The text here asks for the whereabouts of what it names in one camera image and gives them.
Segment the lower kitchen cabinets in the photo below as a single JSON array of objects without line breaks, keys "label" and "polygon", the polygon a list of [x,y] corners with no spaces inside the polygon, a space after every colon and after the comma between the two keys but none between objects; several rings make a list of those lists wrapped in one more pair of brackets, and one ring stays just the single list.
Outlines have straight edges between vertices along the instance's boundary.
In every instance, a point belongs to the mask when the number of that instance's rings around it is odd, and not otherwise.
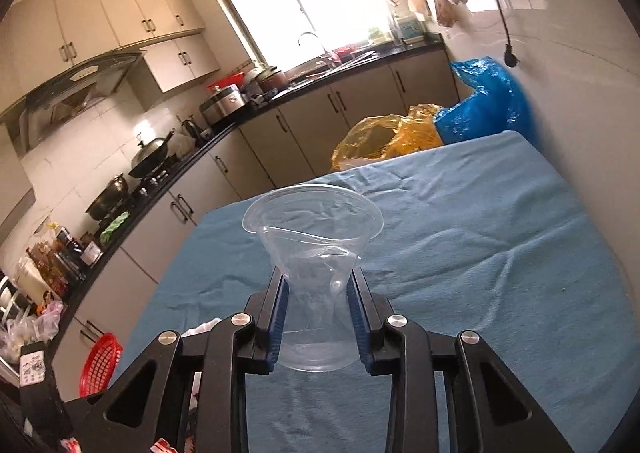
[{"label": "lower kitchen cabinets", "polygon": [[448,54],[437,44],[361,62],[257,111],[240,109],[131,217],[70,299],[52,343],[62,397],[77,397],[94,339],[112,333],[128,343],[157,284],[206,214],[329,173],[337,143],[363,118],[458,100]]}]

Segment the silver rice cooker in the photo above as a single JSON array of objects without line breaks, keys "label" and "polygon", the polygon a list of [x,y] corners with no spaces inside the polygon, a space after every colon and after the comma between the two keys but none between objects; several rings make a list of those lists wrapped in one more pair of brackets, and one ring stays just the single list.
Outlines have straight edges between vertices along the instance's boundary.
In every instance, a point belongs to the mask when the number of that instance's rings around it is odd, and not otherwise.
[{"label": "silver rice cooker", "polygon": [[244,73],[239,72],[207,87],[209,97],[200,105],[200,113],[207,124],[213,125],[244,106],[245,100],[240,90],[243,80]]}]

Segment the green cloth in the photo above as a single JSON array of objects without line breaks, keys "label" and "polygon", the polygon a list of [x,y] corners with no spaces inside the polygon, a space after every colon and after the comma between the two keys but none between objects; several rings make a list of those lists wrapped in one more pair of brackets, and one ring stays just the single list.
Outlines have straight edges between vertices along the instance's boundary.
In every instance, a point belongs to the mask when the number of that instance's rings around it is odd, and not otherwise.
[{"label": "green cloth", "polygon": [[130,216],[130,211],[124,210],[106,226],[106,228],[100,234],[100,244],[103,247],[107,247],[108,245],[110,245],[111,240],[114,237],[114,234],[127,221],[129,216]]}]

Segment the dark cooking pot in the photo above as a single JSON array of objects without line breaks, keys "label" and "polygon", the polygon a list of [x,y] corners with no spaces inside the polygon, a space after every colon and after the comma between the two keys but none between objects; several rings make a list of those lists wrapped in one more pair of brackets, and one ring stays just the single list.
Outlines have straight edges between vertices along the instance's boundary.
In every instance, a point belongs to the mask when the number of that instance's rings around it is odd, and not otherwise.
[{"label": "dark cooking pot", "polygon": [[288,77],[277,66],[268,66],[260,71],[255,76],[255,82],[263,94],[273,90],[281,92],[288,89]]}]

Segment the range hood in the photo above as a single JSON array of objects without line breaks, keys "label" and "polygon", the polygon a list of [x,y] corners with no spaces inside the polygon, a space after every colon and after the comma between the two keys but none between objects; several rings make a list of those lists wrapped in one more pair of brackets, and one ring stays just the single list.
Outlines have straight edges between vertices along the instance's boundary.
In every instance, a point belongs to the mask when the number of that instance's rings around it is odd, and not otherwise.
[{"label": "range hood", "polygon": [[141,50],[101,54],[16,101],[1,114],[1,123],[8,129],[17,154],[35,149],[55,130],[113,95],[141,58]]}]

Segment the black frying pan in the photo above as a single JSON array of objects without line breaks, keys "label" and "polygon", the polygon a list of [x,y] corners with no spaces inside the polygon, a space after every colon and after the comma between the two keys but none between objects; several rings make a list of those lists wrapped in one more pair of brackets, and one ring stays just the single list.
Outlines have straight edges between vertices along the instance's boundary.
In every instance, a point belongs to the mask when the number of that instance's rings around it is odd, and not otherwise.
[{"label": "black frying pan", "polygon": [[93,200],[86,213],[95,221],[103,220],[117,205],[126,201],[129,196],[128,182],[123,174],[110,181],[104,190]]}]

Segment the red plastic basket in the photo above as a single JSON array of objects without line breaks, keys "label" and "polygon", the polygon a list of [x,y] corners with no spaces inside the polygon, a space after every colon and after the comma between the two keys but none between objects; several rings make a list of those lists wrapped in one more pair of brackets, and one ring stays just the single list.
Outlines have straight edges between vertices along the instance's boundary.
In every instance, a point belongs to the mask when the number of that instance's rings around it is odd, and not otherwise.
[{"label": "red plastic basket", "polygon": [[79,378],[81,397],[96,395],[108,388],[123,350],[112,333],[102,335],[94,343]]}]

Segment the white electric kettle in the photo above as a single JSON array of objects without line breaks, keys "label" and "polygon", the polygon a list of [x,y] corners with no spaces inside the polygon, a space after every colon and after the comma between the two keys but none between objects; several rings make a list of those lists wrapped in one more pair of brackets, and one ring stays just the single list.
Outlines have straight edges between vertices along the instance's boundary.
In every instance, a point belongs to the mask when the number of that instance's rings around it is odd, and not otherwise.
[{"label": "white electric kettle", "polygon": [[28,257],[18,259],[15,273],[17,287],[37,306],[46,303],[47,294],[51,294],[50,286],[41,277],[39,270]]}]

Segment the upper kitchen cabinets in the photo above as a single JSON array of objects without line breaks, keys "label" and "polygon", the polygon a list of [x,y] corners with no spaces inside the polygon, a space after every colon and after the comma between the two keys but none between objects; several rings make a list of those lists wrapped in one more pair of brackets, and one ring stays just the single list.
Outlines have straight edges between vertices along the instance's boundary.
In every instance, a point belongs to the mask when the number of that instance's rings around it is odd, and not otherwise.
[{"label": "upper kitchen cabinets", "polygon": [[1,123],[1,230],[61,210],[87,227],[86,208],[127,173],[152,136],[178,135],[219,68],[192,0],[21,0],[1,23],[1,114],[89,59],[141,50],[118,90],[20,156]]}]

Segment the sauce bottles group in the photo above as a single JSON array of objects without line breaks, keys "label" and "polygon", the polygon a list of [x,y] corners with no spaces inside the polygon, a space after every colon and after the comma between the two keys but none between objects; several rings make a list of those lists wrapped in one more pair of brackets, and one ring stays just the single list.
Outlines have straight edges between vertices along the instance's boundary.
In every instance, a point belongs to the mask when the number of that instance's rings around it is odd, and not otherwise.
[{"label": "sauce bottles group", "polygon": [[26,255],[53,293],[66,300],[88,279],[103,249],[92,234],[77,239],[66,227],[45,220],[32,233]]}]

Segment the kitchen cabinets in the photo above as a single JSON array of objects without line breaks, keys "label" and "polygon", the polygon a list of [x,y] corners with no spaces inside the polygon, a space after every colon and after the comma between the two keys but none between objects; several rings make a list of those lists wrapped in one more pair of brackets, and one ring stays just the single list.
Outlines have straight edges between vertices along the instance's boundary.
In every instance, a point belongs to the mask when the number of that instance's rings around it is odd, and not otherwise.
[{"label": "kitchen cabinets", "polygon": [[118,90],[20,156],[1,123],[1,230],[61,210],[87,227],[86,208],[127,173],[152,136],[178,135],[219,68],[192,0],[21,0],[1,23],[1,114],[89,59],[141,50]]},{"label": "kitchen cabinets", "polygon": [[131,217],[70,299],[52,343],[62,397],[77,397],[94,339],[112,333],[128,343],[157,284],[206,214],[329,173],[337,143],[363,118],[458,100],[448,54],[437,44],[361,62],[257,111],[240,109]]}]

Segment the yellow plastic bag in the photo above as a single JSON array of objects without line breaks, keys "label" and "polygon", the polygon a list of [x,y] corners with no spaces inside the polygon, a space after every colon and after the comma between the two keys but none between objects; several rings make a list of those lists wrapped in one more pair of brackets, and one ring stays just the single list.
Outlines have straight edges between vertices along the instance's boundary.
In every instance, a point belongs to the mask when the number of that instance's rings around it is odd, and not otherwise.
[{"label": "yellow plastic bag", "polygon": [[410,106],[406,115],[385,114],[363,118],[337,144],[331,165],[336,172],[398,158],[444,143],[434,124],[442,106],[423,103]]}]

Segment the clear plastic cup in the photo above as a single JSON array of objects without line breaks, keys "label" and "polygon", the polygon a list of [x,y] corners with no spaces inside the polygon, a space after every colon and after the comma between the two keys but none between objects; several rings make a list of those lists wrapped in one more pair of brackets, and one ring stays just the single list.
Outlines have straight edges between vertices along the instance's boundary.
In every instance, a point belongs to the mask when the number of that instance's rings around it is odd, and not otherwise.
[{"label": "clear plastic cup", "polygon": [[247,208],[242,226],[257,235],[288,283],[279,363],[305,373],[354,363],[347,284],[384,227],[378,206],[346,188],[299,184],[262,195]]}]

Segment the blue plastic bag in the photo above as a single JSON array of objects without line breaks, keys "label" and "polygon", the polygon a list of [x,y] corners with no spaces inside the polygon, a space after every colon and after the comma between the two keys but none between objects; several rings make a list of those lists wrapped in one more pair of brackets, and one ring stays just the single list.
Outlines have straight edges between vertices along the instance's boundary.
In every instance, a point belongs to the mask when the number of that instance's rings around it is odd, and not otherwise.
[{"label": "blue plastic bag", "polygon": [[459,80],[473,89],[468,98],[440,110],[434,125],[445,144],[517,132],[538,147],[529,102],[518,81],[491,57],[451,62]]}]

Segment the white plastic bag on counter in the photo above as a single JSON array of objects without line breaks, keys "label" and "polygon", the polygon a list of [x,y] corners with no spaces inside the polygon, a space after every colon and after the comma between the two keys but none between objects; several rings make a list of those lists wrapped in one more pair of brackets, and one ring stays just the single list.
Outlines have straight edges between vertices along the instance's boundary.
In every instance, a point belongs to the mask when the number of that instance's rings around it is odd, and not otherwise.
[{"label": "white plastic bag on counter", "polygon": [[23,346],[31,343],[49,343],[60,332],[64,311],[62,301],[51,301],[40,315],[23,315],[9,320],[1,329],[1,358],[16,364]]}]

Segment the black wok with lid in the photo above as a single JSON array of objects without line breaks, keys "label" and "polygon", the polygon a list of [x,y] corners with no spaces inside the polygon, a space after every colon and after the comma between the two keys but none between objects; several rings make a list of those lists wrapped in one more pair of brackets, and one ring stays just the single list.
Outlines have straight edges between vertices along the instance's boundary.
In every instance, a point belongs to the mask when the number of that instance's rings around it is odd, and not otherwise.
[{"label": "black wok with lid", "polygon": [[168,155],[168,143],[175,132],[175,129],[170,129],[165,137],[156,137],[149,143],[140,142],[140,149],[131,160],[131,169],[128,175],[132,178],[142,179],[162,165]]}]

